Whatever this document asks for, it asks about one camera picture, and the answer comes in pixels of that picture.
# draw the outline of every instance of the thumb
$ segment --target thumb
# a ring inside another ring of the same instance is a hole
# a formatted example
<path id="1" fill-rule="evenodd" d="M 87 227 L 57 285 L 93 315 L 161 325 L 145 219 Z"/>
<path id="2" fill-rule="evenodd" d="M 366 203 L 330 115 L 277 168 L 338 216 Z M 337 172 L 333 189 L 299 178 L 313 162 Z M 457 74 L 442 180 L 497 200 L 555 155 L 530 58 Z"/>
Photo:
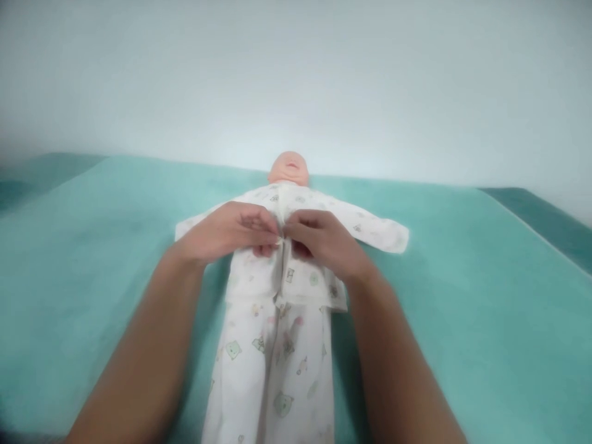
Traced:
<path id="1" fill-rule="evenodd" d="M 300 223 L 287 223 L 284 225 L 284 236 L 308 247 L 315 241 L 316 230 Z"/>
<path id="2" fill-rule="evenodd" d="M 273 234 L 269 231 L 249 230 L 246 233 L 245 240 L 249 247 L 256 245 L 273 245 L 278 242 L 277 234 Z"/>

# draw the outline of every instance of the green bed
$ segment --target green bed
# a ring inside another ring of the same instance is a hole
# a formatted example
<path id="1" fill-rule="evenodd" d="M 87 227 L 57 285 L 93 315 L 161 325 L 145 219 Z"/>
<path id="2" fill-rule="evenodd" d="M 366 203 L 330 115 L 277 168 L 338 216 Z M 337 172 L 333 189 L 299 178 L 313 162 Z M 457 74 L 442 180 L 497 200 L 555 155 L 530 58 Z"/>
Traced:
<path id="1" fill-rule="evenodd" d="M 131 157 L 56 154 L 0 171 L 3 438 L 63 436 L 175 224 L 264 183 L 259 171 Z M 521 189 L 323 176 L 311 185 L 409 227 L 403 255 L 366 250 L 471 442 L 590 442 L 588 228 Z M 228 266 L 206 272 L 170 442 L 199 441 Z M 335 440 L 368 442 L 351 317 L 335 314 L 332 334 Z"/>

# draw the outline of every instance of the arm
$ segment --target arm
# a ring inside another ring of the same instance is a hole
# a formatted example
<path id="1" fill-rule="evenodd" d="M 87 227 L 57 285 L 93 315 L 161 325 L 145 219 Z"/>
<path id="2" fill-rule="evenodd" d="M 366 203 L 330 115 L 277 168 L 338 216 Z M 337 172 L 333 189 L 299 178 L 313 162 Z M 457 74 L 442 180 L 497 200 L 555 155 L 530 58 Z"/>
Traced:
<path id="1" fill-rule="evenodd" d="M 273 217 L 258 205 L 230 202 L 173 244 L 146 292 L 67 443 L 152 443 L 175 414 L 207 263 L 238 248 L 270 255 Z"/>
<path id="2" fill-rule="evenodd" d="M 403 253 L 409 241 L 409 229 L 391 219 L 374 216 L 363 208 L 323 195 L 328 210 L 359 241 L 388 253 Z"/>
<path id="3" fill-rule="evenodd" d="M 466 443 L 397 296 L 346 228 L 332 213 L 300 210 L 284 234 L 297 254 L 333 270 L 348 289 L 376 442 Z"/>

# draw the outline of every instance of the forearm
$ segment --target forearm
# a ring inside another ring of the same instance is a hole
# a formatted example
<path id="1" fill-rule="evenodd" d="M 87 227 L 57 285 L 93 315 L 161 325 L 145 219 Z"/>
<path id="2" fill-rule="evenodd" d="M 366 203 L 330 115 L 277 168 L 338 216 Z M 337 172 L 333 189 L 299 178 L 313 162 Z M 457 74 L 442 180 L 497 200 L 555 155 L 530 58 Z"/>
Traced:
<path id="1" fill-rule="evenodd" d="M 162 437 L 181 394 L 203 273 L 174 246 L 164 254 L 67 442 Z"/>
<path id="2" fill-rule="evenodd" d="M 465 443 L 386 279 L 374 269 L 347 289 L 376 441 Z"/>

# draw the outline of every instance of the baby onesie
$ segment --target baby onesie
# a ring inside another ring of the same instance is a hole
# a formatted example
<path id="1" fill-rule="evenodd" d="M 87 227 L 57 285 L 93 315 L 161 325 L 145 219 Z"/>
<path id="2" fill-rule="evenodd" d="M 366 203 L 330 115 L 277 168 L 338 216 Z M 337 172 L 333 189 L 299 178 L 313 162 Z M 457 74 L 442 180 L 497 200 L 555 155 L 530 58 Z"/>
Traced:
<path id="1" fill-rule="evenodd" d="M 401 253 L 408 241 L 397 222 L 288 181 L 232 200 L 264 206 L 280 229 L 296 210 L 327 210 L 375 248 Z M 221 205 L 179 223 L 175 239 Z M 284 239 L 271 258 L 234 253 L 225 300 L 202 441 L 333 442 L 331 313 L 347 311 L 343 283 Z"/>

